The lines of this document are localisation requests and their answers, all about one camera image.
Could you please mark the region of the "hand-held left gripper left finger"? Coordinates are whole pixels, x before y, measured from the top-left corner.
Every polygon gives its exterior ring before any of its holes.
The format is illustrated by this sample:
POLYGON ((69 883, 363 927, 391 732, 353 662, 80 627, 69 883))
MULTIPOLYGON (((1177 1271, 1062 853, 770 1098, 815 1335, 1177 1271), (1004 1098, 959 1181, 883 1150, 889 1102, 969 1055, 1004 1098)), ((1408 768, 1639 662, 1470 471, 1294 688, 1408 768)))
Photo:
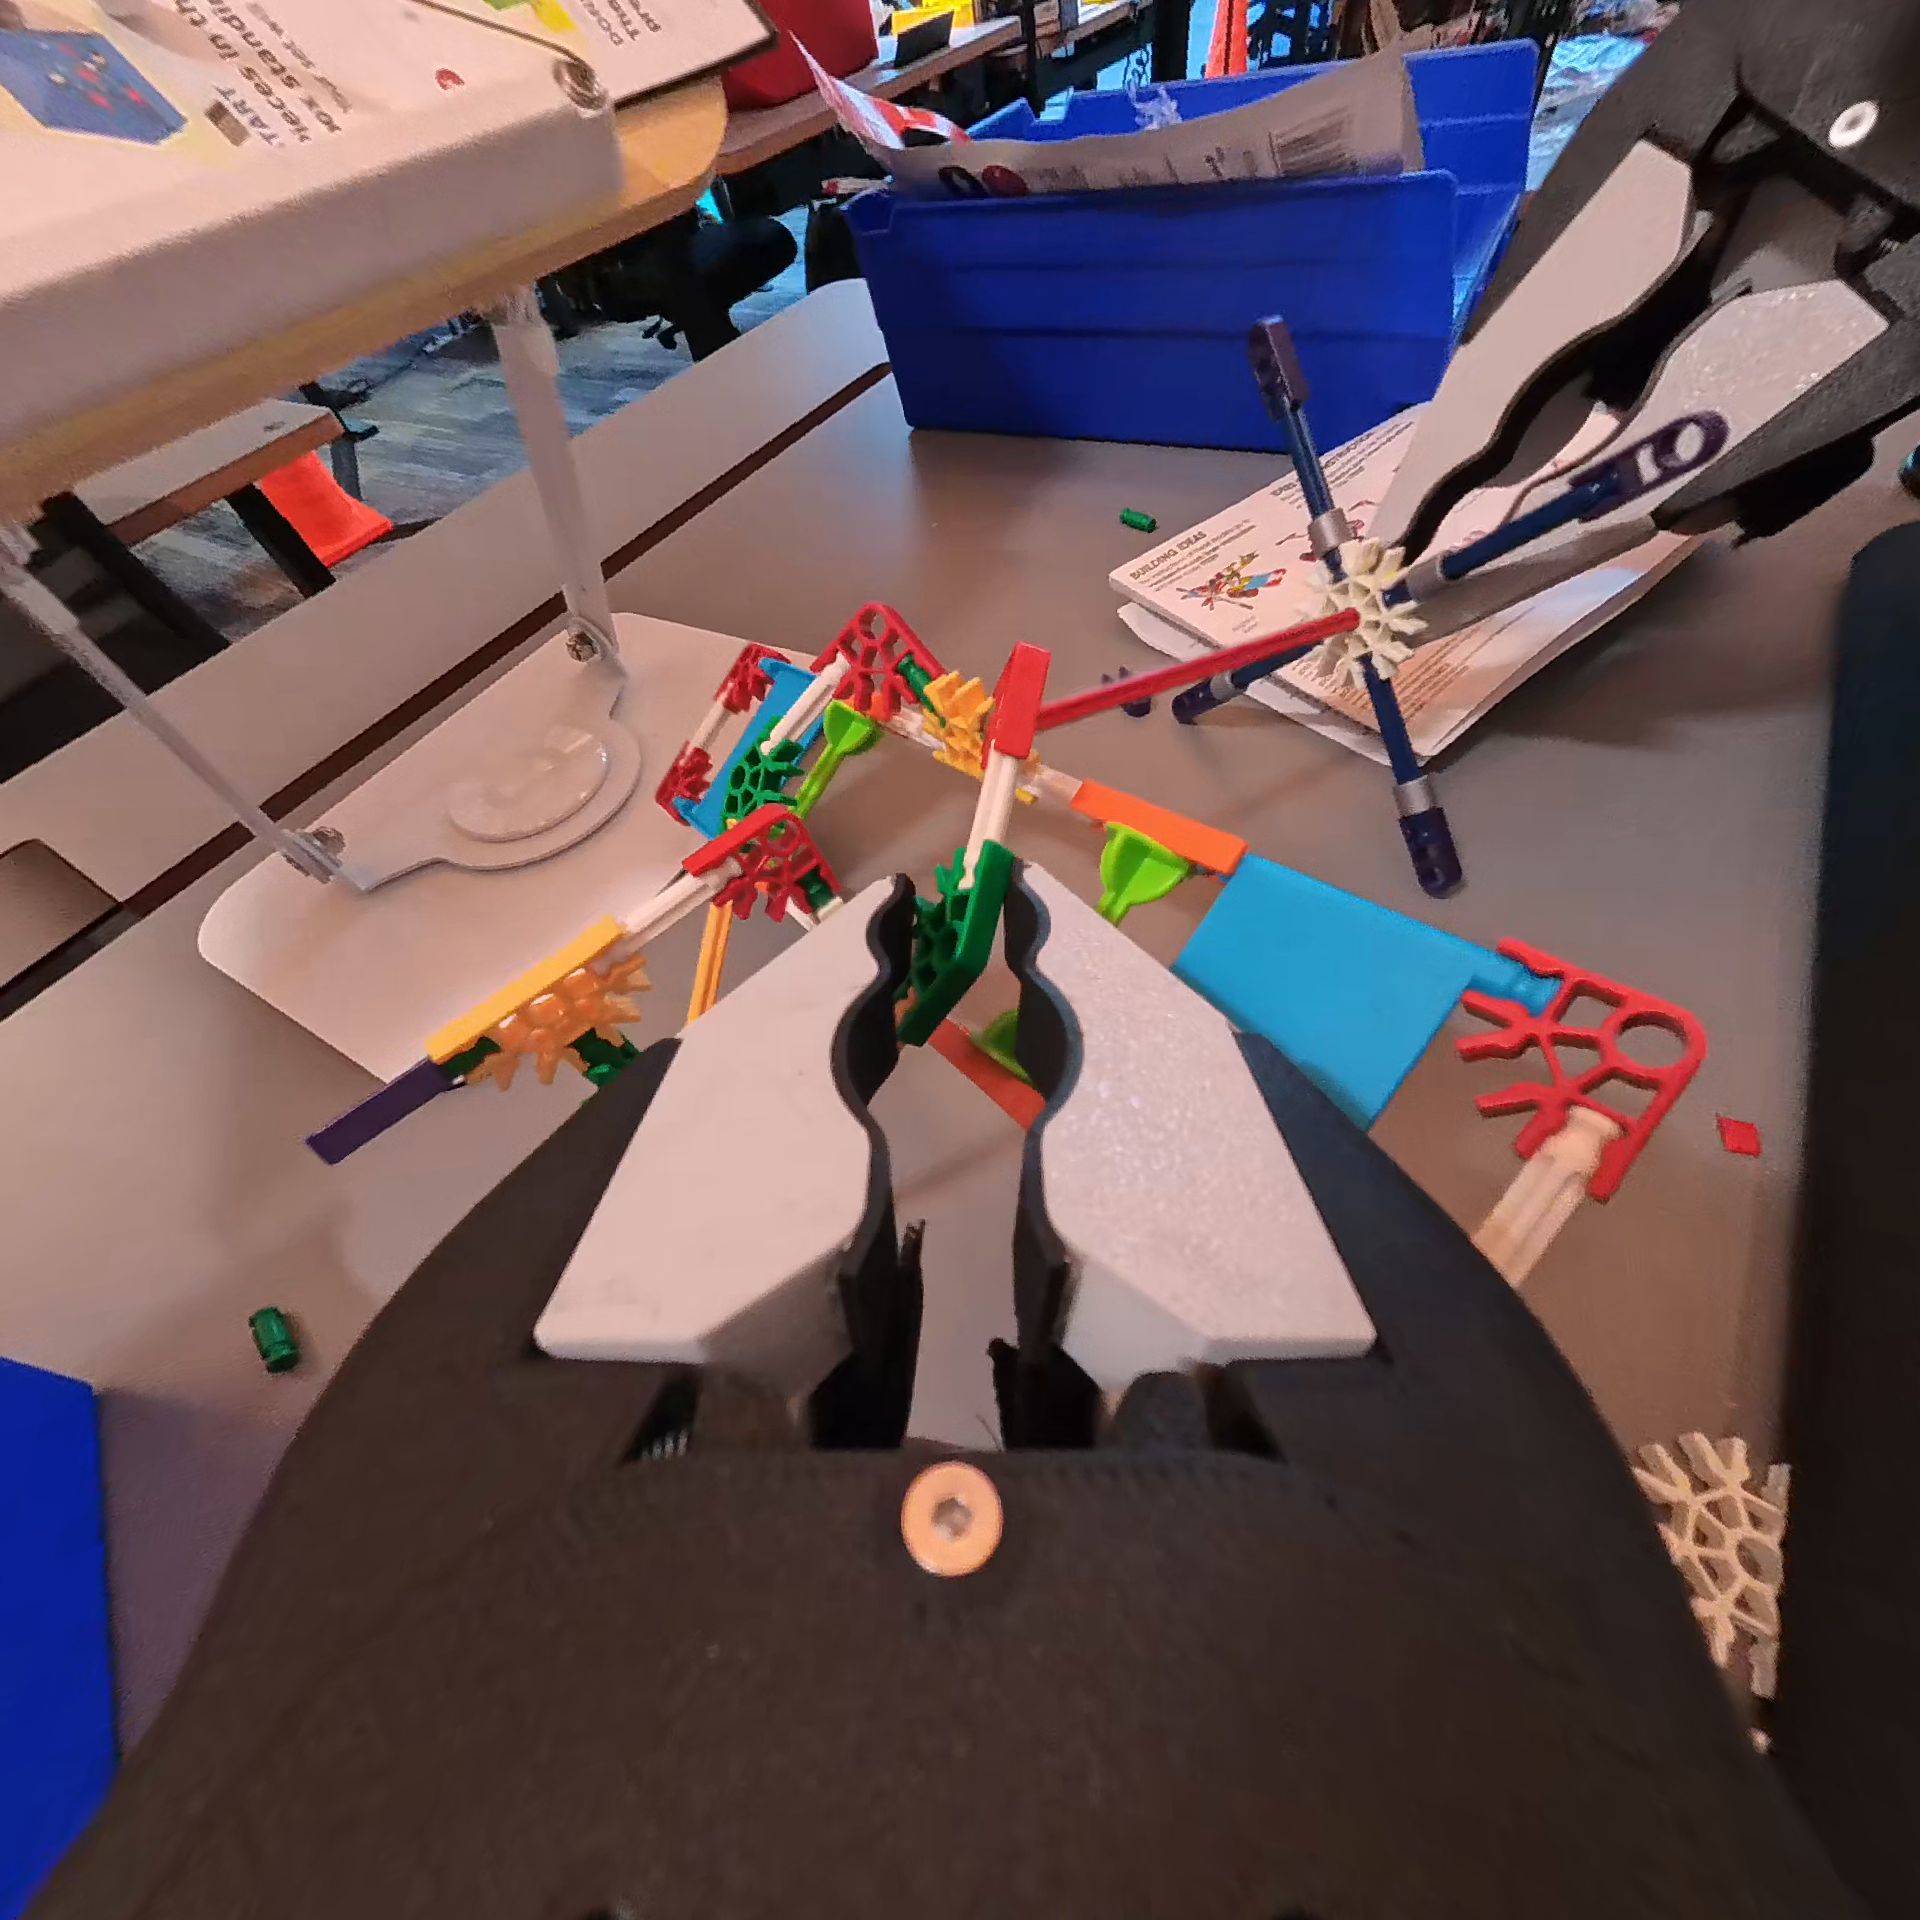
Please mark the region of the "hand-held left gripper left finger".
POLYGON ((872 1113, 898 1067, 910 878, 883 878, 675 1042, 535 1321, 565 1363, 730 1374, 817 1447, 905 1441, 925 1224, 872 1113))

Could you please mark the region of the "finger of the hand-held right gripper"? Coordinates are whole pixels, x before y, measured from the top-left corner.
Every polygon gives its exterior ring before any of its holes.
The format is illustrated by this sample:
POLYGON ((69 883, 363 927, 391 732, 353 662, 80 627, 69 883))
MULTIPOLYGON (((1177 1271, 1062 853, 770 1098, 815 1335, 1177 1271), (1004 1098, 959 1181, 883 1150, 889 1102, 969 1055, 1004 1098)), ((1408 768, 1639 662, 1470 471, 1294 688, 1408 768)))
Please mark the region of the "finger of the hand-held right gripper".
POLYGON ((1667 538, 1688 484, 1730 484, 1791 402, 1810 399, 1885 338, 1885 318, 1839 282, 1749 291, 1708 310, 1622 414, 1593 412, 1576 454, 1529 478, 1476 538, 1437 537, 1418 563, 1427 627, 1470 627, 1598 564, 1667 538))
POLYGON ((1476 318, 1384 491, 1377 538, 1427 548, 1470 492, 1516 488, 1567 454, 1593 407, 1580 355, 1667 286, 1692 231, 1692 167, 1635 145, 1476 318))

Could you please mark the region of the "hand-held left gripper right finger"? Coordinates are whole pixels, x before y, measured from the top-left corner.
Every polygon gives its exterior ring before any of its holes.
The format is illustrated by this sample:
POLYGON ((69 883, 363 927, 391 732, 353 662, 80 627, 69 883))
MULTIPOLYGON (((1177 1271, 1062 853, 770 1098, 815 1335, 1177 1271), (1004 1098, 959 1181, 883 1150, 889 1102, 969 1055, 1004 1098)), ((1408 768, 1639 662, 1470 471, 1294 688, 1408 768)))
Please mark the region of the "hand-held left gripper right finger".
POLYGON ((1004 1447, 1092 1447, 1147 1379, 1371 1355, 1363 1304, 1260 1067, 1286 1066, 1042 865, 1004 958, 1039 1094, 1019 1165, 1004 1447))

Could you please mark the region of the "colourful construction toy airplane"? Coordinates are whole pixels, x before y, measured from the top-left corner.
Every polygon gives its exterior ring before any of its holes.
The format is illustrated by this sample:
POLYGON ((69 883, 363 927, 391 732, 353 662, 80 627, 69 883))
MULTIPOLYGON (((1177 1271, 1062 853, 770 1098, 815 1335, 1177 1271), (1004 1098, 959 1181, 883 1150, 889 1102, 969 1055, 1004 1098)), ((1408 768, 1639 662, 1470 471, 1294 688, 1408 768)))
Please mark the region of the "colourful construction toy airplane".
MULTIPOLYGON (((509 1089, 522 1066, 543 1084, 565 1066, 609 1084, 637 1061, 625 1029, 648 983, 641 952, 692 910, 710 920, 685 1017, 701 1020, 723 994, 732 920, 758 902, 770 920, 820 920, 839 902, 807 809, 845 759, 883 732, 909 739, 909 726, 944 763, 983 772, 1000 709, 980 683, 941 673, 891 609, 866 609, 809 671, 744 645, 659 780, 659 808, 683 824, 692 804, 723 804, 659 899, 632 924, 595 920, 445 1027, 426 1059, 312 1133, 307 1150, 340 1165, 447 1090, 509 1089)), ((1468 944, 1099 780, 1067 780, 1066 800, 1107 834, 1107 924, 1193 877, 1224 883, 1174 976, 1277 1046, 1359 1126, 1384 1113, 1454 1009, 1486 1027, 1456 1046, 1464 1061, 1524 1061, 1516 1084, 1476 1098, 1482 1117, 1524 1117, 1523 1174, 1476 1230, 1510 1285, 1540 1268, 1584 1200, 1622 1187, 1708 1059, 1688 1009, 1540 948, 1468 944)))

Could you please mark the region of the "blue rod toy propeller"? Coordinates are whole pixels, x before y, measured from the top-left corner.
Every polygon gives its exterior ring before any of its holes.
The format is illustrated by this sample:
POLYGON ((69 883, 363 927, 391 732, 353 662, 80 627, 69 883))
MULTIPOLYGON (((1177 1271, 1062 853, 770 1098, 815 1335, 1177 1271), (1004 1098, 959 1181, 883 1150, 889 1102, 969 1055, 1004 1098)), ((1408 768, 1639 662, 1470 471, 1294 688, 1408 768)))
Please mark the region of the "blue rod toy propeller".
POLYGON ((1427 899, 1449 899, 1464 865, 1445 808, 1416 750, 1404 700, 1393 680, 1427 639, 1421 611, 1437 611, 1449 587, 1576 527, 1598 522, 1643 496, 1661 492, 1713 463, 1730 441, 1730 423, 1687 412, 1592 463, 1544 503, 1501 520, 1498 530, 1408 564, 1404 552, 1363 537, 1336 503, 1333 480, 1307 423, 1310 382, 1279 318, 1257 320, 1249 338, 1250 374, 1294 456, 1294 488, 1310 513, 1307 558, 1260 570, 1260 552, 1224 557, 1236 537, 1196 530, 1180 542, 1140 557, 1116 571, 1115 587, 1150 609, 1152 595, 1187 595, 1202 606, 1253 606, 1260 627, 1214 645, 1212 668, 1189 675, 1177 715, 1189 726, 1297 661, 1310 661, 1313 700, 1356 694, 1377 730, 1394 773, 1401 836, 1427 899))

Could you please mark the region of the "white instruction booklet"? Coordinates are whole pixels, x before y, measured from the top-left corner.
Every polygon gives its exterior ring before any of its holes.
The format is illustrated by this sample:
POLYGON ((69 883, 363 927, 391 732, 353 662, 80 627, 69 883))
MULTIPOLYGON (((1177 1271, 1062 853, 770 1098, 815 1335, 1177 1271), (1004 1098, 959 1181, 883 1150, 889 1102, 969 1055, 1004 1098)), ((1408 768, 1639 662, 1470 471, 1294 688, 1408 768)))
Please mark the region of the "white instruction booklet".
MULTIPOLYGON (((1326 450, 1336 503, 1359 533, 1416 441, 1427 404, 1412 404, 1371 430, 1326 450)), ((1656 537, 1647 546, 1498 611, 1456 638, 1435 638, 1394 675, 1416 756, 1431 760, 1553 661, 1584 645, 1687 558, 1703 538, 1656 537)), ((1147 557, 1116 564, 1110 587, 1121 621, 1152 651, 1189 661, 1257 633, 1294 627, 1319 609, 1310 513, 1294 475, 1208 515, 1147 557)), ((1313 661, 1257 683, 1250 701, 1333 744, 1384 763, 1370 695, 1333 683, 1313 661)))

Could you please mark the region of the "white metal stand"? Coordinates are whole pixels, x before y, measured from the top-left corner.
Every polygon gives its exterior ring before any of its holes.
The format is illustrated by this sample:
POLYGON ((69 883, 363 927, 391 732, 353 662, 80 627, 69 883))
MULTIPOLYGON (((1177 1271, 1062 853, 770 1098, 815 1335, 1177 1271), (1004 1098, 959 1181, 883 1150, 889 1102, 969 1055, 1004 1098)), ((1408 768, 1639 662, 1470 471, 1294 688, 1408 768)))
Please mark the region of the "white metal stand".
POLYGON ((429 857, 370 891, 302 878, 256 838, 210 905, 184 910, 184 983, 163 983, 163 910, 89 958, 5 1020, 5 1090, 27 1090, 33 1059, 57 1078, 132 1070, 132 1046, 170 1032, 190 989, 237 988, 344 1059, 391 1080, 435 1034, 553 954, 609 924, 637 924, 683 883, 701 831, 659 808, 656 787, 710 718, 744 639, 710 584, 695 624, 641 611, 617 584, 641 537, 669 537, 698 496, 725 499, 779 441, 807 435, 833 399, 889 377, 863 282, 839 282, 747 330, 705 362, 625 404, 573 441, 595 557, 617 611, 621 673, 565 651, 559 564, 527 471, 426 533, 372 548, 348 579, 224 661, 161 694, 161 709, 218 768, 265 797, 313 778, 337 791, 292 809, 344 834, 367 870, 429 857), (611 726, 611 768, 588 808, 520 843, 515 870, 459 870, 466 843, 450 804, 504 780, 513 756, 549 732, 611 726))

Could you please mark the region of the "white snowflake connector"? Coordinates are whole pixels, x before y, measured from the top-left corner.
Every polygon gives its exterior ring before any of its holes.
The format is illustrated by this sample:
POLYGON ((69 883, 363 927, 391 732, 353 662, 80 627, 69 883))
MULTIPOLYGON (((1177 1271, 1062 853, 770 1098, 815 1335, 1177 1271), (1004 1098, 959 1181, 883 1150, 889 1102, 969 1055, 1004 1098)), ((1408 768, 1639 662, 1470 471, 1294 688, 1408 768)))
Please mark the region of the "white snowflake connector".
POLYGON ((1791 1464, 1753 1460, 1743 1437, 1696 1430, 1639 1447, 1632 1477, 1696 1611, 1765 1634, 1783 1591, 1791 1464))
POLYGON ((1774 1701, 1781 1685, 1781 1595, 1771 1587, 1692 1595, 1692 1618, 1714 1666, 1743 1678, 1753 1697, 1774 1701))

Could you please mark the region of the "orange traffic cone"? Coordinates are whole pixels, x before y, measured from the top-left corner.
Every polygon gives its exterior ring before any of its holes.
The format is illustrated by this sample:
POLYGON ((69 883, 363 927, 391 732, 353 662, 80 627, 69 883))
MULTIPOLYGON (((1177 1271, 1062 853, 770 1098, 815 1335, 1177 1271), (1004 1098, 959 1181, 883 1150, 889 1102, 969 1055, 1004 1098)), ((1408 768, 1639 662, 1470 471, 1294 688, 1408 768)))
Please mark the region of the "orange traffic cone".
POLYGON ((263 475, 263 496, 330 571, 391 538, 396 520, 353 496, 322 450, 263 475))

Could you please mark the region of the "red storage box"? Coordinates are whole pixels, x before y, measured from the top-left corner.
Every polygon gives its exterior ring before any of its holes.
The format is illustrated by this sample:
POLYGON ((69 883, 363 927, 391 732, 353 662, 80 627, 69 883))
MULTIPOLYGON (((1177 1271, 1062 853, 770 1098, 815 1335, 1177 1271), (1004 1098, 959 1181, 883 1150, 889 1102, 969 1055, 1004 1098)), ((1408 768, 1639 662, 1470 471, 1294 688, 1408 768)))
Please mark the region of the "red storage box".
POLYGON ((780 29, 780 43, 740 62, 725 75, 725 103, 734 110, 780 109, 815 95, 815 75, 850 78, 879 60, 879 38, 839 34, 839 20, 805 23, 805 34, 780 29))

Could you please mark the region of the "black office chair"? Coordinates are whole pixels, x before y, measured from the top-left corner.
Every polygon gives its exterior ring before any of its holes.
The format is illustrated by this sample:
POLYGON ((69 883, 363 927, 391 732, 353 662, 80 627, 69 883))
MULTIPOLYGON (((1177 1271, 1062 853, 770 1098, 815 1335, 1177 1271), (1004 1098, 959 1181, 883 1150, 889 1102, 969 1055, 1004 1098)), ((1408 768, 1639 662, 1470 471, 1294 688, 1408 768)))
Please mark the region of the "black office chair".
POLYGON ((588 306, 613 323, 659 320, 695 362, 740 338, 732 306, 802 261, 802 242, 769 217, 715 224, 691 208, 575 264, 588 306))

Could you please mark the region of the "white printed box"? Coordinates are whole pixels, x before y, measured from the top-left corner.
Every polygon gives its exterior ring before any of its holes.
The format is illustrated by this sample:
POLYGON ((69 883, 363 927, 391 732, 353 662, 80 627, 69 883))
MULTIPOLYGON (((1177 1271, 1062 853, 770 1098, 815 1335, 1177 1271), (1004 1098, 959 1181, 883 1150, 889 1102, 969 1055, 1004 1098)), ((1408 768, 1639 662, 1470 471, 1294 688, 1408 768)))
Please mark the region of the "white printed box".
POLYGON ((5 3, 5 446, 611 203, 611 95, 415 3, 5 3))

